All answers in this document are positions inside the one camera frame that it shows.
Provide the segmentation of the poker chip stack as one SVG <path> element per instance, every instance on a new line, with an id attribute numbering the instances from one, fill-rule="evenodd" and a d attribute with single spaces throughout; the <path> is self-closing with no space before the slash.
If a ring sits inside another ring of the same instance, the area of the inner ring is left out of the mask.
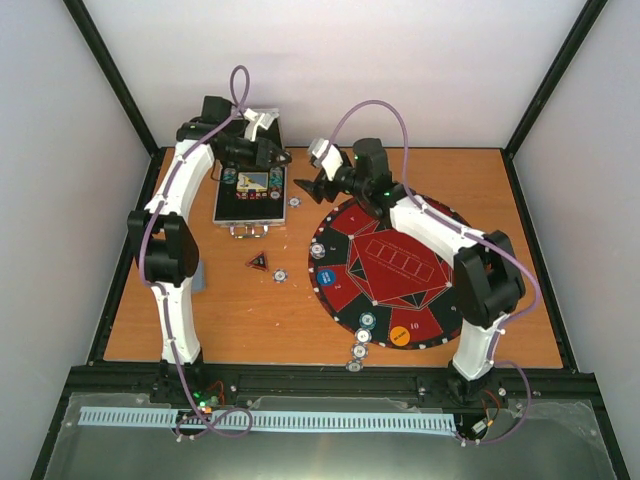
<path id="1" fill-rule="evenodd" d="M 314 242 L 310 245 L 309 253 L 313 259 L 319 260 L 326 256 L 326 248 L 323 244 Z"/>

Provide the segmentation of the blue small blind button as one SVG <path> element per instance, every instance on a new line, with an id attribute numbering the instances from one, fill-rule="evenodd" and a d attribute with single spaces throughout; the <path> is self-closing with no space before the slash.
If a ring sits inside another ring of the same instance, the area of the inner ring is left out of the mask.
<path id="1" fill-rule="evenodd" d="M 316 280 L 320 286 L 328 287 L 335 284 L 337 276 L 332 269 L 325 268 L 318 271 Z"/>

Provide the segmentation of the blue green fifty chip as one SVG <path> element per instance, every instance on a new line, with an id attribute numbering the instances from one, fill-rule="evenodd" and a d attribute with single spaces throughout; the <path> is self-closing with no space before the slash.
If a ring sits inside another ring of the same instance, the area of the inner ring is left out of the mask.
<path id="1" fill-rule="evenodd" d="M 363 312 L 359 317 L 359 324 L 361 328 L 372 330 L 376 326 L 376 317 L 371 312 Z"/>

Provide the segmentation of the blue orange ten chip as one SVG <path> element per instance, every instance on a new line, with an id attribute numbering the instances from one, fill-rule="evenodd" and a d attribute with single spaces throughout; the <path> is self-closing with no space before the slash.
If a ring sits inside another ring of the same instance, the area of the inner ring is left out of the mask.
<path id="1" fill-rule="evenodd" d="M 368 346 L 363 343 L 356 343 L 351 348 L 351 355 L 354 360 L 363 360 L 368 356 Z"/>
<path id="2" fill-rule="evenodd" d="M 372 340 L 372 333 L 369 329 L 360 328 L 355 332 L 355 339 L 361 344 L 370 343 Z"/>

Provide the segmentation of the orange big blind button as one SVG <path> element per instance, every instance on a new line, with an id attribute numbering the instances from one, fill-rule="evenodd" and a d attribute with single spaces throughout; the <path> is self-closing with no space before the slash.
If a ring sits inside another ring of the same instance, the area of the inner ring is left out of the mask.
<path id="1" fill-rule="evenodd" d="M 389 332 L 389 339 L 394 346 L 405 347 L 410 343 L 410 331 L 404 326 L 395 326 Z"/>

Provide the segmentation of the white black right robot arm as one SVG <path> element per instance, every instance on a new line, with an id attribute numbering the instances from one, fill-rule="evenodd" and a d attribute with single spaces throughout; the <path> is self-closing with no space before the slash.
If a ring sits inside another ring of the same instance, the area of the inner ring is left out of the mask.
<path id="1" fill-rule="evenodd" d="M 526 292 L 509 237 L 474 229 L 395 181 L 377 138 L 358 140 L 351 152 L 320 138 L 308 153 L 318 175 L 300 188 L 334 203 L 311 239 L 309 278 L 326 312 L 354 335 L 348 370 L 361 370 L 371 345 L 417 350 L 456 341 L 446 387 L 457 403 L 470 401 L 488 383 Z"/>

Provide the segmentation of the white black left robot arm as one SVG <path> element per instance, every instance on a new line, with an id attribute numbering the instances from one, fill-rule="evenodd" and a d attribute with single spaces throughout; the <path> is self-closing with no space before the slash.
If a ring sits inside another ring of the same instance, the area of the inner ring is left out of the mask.
<path id="1" fill-rule="evenodd" d="M 237 110 L 229 100 L 207 96 L 199 116 L 183 123 L 169 169 L 144 208 L 127 219 L 128 238 L 143 283 L 155 297 L 164 361 L 192 364 L 199 357 L 192 283 L 200 253 L 189 228 L 202 181 L 218 173 L 213 222 L 239 226 L 249 238 L 285 221 L 284 200 L 291 154 L 282 145 L 276 108 Z"/>

